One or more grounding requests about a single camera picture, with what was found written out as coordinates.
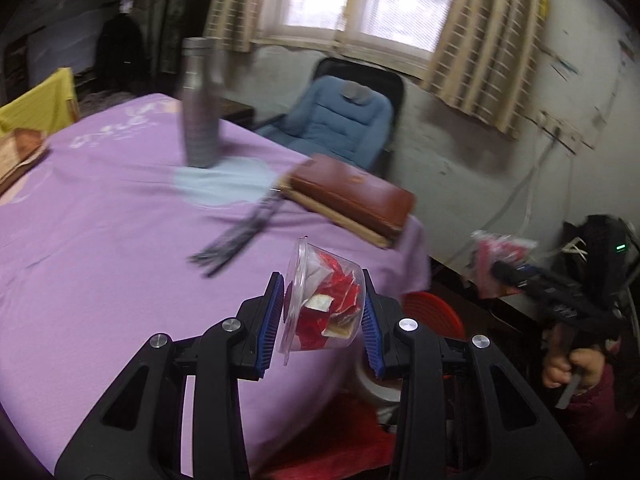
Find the person's right hand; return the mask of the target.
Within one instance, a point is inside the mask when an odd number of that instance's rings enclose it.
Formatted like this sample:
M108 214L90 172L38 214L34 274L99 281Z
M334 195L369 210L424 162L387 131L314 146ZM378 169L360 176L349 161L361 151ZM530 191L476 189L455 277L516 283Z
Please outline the person's right hand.
M599 385L605 369L605 356L598 347L568 351L565 330L557 325L548 337L548 352L542 366L542 383L554 389L567 386L574 373L582 375L576 392L582 394Z

